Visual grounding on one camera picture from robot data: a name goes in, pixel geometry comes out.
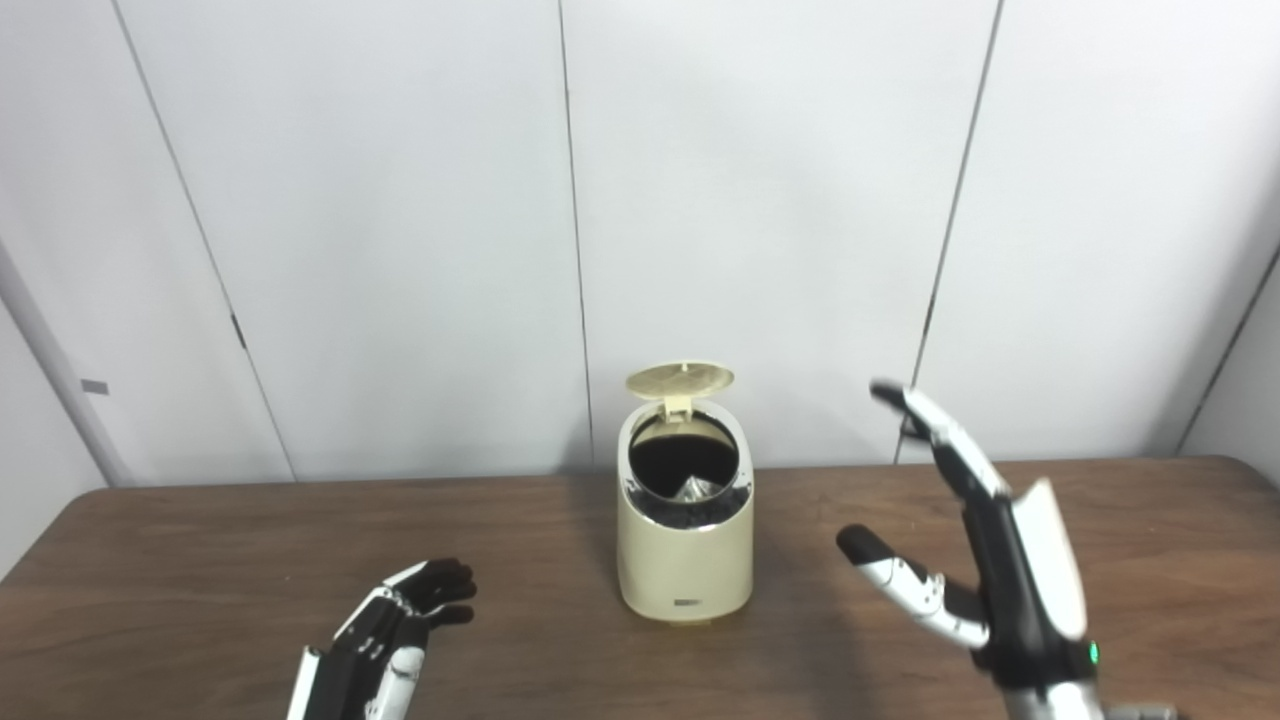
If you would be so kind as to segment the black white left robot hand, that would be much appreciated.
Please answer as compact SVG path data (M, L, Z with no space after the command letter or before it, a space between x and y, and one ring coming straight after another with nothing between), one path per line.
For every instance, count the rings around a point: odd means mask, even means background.
M404 719L431 633L474 620L474 570L458 559L419 562L381 580L333 635L303 648L288 719Z

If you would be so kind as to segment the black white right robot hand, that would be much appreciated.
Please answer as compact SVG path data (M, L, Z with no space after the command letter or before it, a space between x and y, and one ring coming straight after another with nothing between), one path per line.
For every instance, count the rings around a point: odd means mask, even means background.
M846 560L918 625L968 650L998 688L1092 683L1098 655L1051 482L1038 479L1018 495L960 423L920 389L873 380L870 395L902 414L904 436L929 446L959 501L979 584L931 571L860 524L836 537Z

